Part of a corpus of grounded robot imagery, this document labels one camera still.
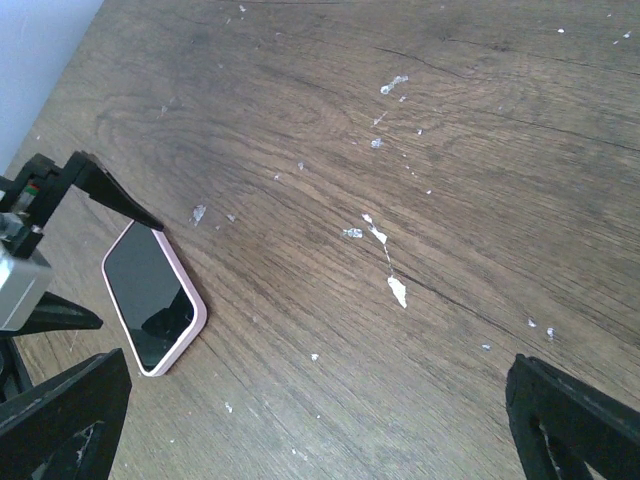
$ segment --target black phone screen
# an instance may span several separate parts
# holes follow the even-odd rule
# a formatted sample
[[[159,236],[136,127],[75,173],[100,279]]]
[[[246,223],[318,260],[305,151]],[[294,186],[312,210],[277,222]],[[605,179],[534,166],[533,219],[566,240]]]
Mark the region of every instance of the black phone screen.
[[[153,370],[193,321],[193,304],[150,228],[133,223],[104,261],[140,362]]]

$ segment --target dark wood tabletop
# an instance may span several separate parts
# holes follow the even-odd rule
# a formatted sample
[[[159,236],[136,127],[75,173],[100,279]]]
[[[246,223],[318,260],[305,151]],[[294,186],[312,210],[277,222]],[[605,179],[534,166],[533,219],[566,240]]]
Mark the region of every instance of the dark wood tabletop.
[[[41,250],[105,325],[22,339],[34,380],[124,348],[114,479],[524,478],[516,353],[640,406],[639,40],[633,2],[106,0],[9,176],[96,154],[209,318],[140,378],[127,221],[74,190]]]

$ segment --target pink smartphone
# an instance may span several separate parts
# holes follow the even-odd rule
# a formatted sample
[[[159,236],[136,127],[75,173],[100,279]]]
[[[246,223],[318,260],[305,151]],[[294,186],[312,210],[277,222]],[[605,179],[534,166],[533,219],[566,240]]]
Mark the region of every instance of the pink smartphone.
[[[102,273],[140,371],[166,373],[207,320],[167,237],[131,222],[104,257]]]

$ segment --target wooden surface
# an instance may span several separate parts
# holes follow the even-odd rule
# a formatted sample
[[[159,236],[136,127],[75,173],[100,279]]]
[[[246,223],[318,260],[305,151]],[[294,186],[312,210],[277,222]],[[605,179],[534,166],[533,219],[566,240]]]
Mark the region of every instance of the wooden surface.
[[[639,38],[634,2],[106,0],[11,172],[96,153],[210,315],[139,378],[99,268],[126,221],[74,191],[42,250],[105,326],[23,339],[34,379],[125,348],[114,479],[523,478],[516,353],[640,407]]]

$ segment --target pink phone frame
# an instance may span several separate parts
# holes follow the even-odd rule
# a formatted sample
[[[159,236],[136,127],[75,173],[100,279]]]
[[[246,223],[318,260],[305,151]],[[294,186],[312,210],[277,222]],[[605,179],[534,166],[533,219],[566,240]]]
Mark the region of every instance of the pink phone frame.
[[[111,296],[111,301],[113,302],[113,306],[115,307],[116,312],[118,313],[118,318],[120,319],[122,328],[124,329],[124,332],[126,333],[127,338],[129,339],[129,344],[131,345],[133,354],[136,357],[136,362],[138,362],[138,368],[140,369],[140,372],[142,372],[142,374],[146,377],[159,377],[160,375],[165,374],[167,370],[171,368],[171,366],[178,360],[180,355],[182,355],[182,352],[186,350],[189,344],[196,338],[198,333],[200,333],[200,331],[202,330],[202,328],[204,327],[207,321],[207,307],[205,307],[204,302],[202,301],[202,298],[200,298],[200,295],[198,294],[195,287],[193,286],[193,283],[191,283],[191,280],[189,280],[189,277],[187,276],[187,272],[185,272],[184,267],[180,264],[180,260],[178,260],[178,257],[176,253],[173,251],[173,248],[171,248],[171,245],[169,244],[169,240],[167,239],[167,236],[162,232],[158,232],[157,230],[151,230],[153,232],[153,235],[156,237],[156,240],[158,241],[160,248],[162,249],[165,256],[167,257],[167,260],[169,261],[171,268],[175,272],[176,277],[178,277],[178,280],[180,281],[182,288],[184,288],[184,291],[187,293],[187,296],[189,297],[189,300],[193,305],[193,321],[191,322],[191,325],[189,326],[189,328],[187,328],[184,332],[182,332],[182,335],[180,335],[180,337],[178,338],[176,343],[173,345],[173,347],[171,347],[169,351],[166,353],[166,355],[162,357],[162,359],[158,362],[158,365],[156,365],[156,367],[153,370],[148,371],[142,366],[142,362],[140,361],[140,356],[138,355],[138,351],[136,350],[136,347],[133,344],[133,341],[131,340],[131,334],[129,333],[127,324],[122,318],[122,312],[120,312],[120,307],[118,307],[118,302],[116,302],[115,295],[113,294],[113,291],[111,289],[111,284],[109,283],[109,279],[107,278],[107,273],[104,269],[104,264],[107,258],[109,258],[109,255],[111,254],[113,249],[116,247],[116,245],[118,245],[118,243],[120,243],[120,240],[122,239],[122,237],[129,231],[129,229],[134,223],[135,222],[131,222],[129,223],[129,225],[127,225],[127,228],[124,229],[124,232],[120,234],[118,239],[115,241],[113,245],[111,245],[111,248],[109,248],[109,251],[104,256],[104,259],[102,260],[102,275],[104,276],[104,281],[107,284],[107,289],[109,290],[109,295]]]

